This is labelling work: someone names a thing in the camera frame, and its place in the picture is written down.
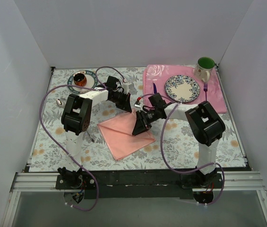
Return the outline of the salmon pink cloth napkin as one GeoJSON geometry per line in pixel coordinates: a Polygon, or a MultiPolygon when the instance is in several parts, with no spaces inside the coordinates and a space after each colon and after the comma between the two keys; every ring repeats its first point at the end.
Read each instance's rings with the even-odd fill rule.
{"type": "Polygon", "coordinates": [[[132,135],[136,120],[136,111],[134,110],[131,113],[121,113],[97,125],[116,161],[155,142],[154,136],[149,131],[137,136],[132,135]]]}

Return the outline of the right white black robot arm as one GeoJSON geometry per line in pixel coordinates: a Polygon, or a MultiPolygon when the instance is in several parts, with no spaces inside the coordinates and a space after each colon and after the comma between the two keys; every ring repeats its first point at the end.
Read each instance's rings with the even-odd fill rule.
{"type": "Polygon", "coordinates": [[[225,131],[225,124],[208,101],[198,105],[185,105],[174,102],[165,102],[159,93],[149,97],[152,105],[150,110],[141,110],[136,113],[136,123],[132,135],[137,136],[152,127],[152,123],[164,119],[177,119],[187,121],[195,139],[198,141],[198,163],[193,170],[179,171],[166,166],[181,177],[184,189],[214,186],[214,180],[222,181],[218,175],[216,153],[219,140],[225,131]]]}

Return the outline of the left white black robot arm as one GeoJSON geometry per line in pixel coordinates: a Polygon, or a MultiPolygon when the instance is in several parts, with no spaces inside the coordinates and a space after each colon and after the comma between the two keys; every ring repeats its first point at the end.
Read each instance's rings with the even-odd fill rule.
{"type": "Polygon", "coordinates": [[[72,189],[85,185],[82,177],[80,159],[83,134],[91,122],[92,107],[111,101],[116,107],[131,113],[129,83],[118,86],[119,80],[109,76],[106,83],[89,89],[80,95],[69,95],[61,117],[66,132],[67,158],[63,167],[58,169],[62,181],[72,189]]]}

